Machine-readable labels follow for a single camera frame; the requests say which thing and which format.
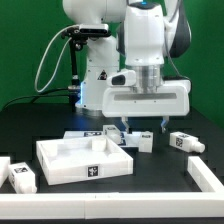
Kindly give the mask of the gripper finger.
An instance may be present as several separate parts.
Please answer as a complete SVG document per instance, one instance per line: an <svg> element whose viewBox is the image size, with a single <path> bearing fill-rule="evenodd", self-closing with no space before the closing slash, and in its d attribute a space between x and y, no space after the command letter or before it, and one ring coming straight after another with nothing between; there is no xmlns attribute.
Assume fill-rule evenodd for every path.
<svg viewBox="0 0 224 224"><path fill-rule="evenodd" d="M130 126L128 124L128 118L127 117L121 117L121 122L124 125L126 132L130 133Z"/></svg>
<svg viewBox="0 0 224 224"><path fill-rule="evenodd" d="M169 116L164 116L163 119L162 119L162 122L161 122L161 132L162 133L165 133L166 132L166 126L168 125L169 123L169 120L170 120L170 117Z"/></svg>

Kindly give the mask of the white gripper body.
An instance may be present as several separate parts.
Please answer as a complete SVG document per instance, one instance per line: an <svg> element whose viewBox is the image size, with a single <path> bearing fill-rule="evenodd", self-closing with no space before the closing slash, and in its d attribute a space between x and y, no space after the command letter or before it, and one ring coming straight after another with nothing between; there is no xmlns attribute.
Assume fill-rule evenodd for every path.
<svg viewBox="0 0 224 224"><path fill-rule="evenodd" d="M102 112L106 117L184 116L189 112L189 80L168 80L151 93L135 93L131 87L107 88Z"/></svg>

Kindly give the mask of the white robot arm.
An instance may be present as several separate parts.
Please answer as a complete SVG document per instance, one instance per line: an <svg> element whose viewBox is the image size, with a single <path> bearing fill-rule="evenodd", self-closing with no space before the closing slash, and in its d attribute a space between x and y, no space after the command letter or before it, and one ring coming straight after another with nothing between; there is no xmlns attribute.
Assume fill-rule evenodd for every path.
<svg viewBox="0 0 224 224"><path fill-rule="evenodd" d="M76 49L87 47L78 111L93 116L160 117L189 112L191 83L165 78L166 58L182 55L191 41L183 0L62 0L75 22L69 35Z"/></svg>

